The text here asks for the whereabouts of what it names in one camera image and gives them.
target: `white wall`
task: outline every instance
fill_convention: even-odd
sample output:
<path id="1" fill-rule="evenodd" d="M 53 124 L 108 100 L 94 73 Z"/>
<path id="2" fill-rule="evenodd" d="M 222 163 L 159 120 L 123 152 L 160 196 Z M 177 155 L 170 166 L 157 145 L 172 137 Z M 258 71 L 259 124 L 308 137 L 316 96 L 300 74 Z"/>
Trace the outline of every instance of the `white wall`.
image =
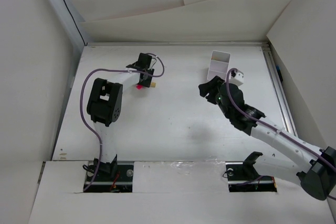
<path id="1" fill-rule="evenodd" d="M 0 223 L 28 223 L 72 45 L 47 0 L 0 0 Z"/>

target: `table surface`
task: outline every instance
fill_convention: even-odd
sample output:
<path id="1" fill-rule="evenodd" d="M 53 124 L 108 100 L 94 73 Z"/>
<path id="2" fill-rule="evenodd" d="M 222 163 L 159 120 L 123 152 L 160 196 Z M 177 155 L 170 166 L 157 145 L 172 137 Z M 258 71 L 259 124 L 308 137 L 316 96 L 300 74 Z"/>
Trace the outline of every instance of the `table surface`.
<path id="1" fill-rule="evenodd" d="M 78 193 L 85 161 L 47 162 L 29 224 L 331 224 L 329 205 L 276 179 L 277 193 L 229 193 L 223 162 L 136 162 L 133 193 Z"/>
<path id="2" fill-rule="evenodd" d="M 98 140 L 85 128 L 79 114 L 79 94 L 84 78 L 93 69 L 124 69 L 139 53 L 160 56 L 165 74 L 153 79 L 156 88 L 129 88 L 122 97 L 121 115 L 113 127 L 120 161 L 243 160 L 251 152 L 276 154 L 262 141 L 236 130 L 217 106 L 200 97 L 198 85 L 206 82 L 213 50 L 231 54 L 229 67 L 245 75 L 240 88 L 245 101 L 283 124 L 279 103 L 261 47 L 203 45 L 114 45 L 88 46 L 82 54 L 53 160 L 93 160 Z M 159 63 L 155 73 L 161 73 Z M 95 78 L 109 79 L 113 73 L 98 72 L 88 81 L 86 107 Z M 85 117 L 90 124 L 89 115 Z"/>

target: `white table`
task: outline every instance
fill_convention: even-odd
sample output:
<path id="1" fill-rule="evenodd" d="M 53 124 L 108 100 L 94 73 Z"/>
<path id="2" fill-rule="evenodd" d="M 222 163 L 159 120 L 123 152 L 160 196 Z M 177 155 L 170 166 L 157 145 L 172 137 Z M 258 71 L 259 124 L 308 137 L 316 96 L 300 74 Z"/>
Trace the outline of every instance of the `white table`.
<path id="1" fill-rule="evenodd" d="M 86 47 L 53 157 L 66 161 L 47 162 L 29 223 L 334 223 L 326 201 L 317 201 L 280 179 L 278 193 L 229 193 L 222 178 L 223 161 L 243 160 L 253 151 L 286 157 L 234 129 L 217 106 L 199 96 L 197 86 L 206 82 L 212 50 L 229 52 L 229 66 L 244 72 L 245 101 L 277 124 L 283 123 L 260 46 Z M 98 154 L 97 140 L 79 117 L 81 84 L 93 69 L 123 69 L 140 52 L 159 55 L 166 73 L 154 80 L 156 88 L 125 92 L 121 116 L 111 125 L 119 160 L 137 161 L 133 193 L 80 193 L 85 180 L 82 165 Z M 160 73 L 159 64 L 155 67 Z M 93 80 L 110 76 L 94 75 L 84 104 Z"/>

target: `red wire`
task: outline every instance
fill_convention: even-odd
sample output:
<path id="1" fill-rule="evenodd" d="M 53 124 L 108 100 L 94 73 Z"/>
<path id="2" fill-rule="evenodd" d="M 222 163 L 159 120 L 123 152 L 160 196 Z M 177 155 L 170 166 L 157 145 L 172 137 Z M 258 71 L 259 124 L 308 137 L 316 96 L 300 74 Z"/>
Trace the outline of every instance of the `red wire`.
<path id="1" fill-rule="evenodd" d="M 112 189 L 114 189 L 114 185 L 115 185 L 117 179 L 119 178 L 119 176 L 120 176 L 120 172 L 117 172 L 116 178 L 114 179 L 113 184 L 112 184 L 112 186 L 110 187 L 110 191 L 112 191 Z"/>

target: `white container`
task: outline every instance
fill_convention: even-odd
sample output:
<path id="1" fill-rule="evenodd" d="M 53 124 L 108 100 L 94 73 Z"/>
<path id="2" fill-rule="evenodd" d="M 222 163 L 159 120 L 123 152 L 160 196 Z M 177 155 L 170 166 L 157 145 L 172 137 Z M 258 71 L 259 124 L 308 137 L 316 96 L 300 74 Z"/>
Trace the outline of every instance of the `white container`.
<path id="1" fill-rule="evenodd" d="M 212 51 L 207 80 L 212 80 L 215 76 L 226 78 L 229 67 L 230 54 L 228 52 Z"/>

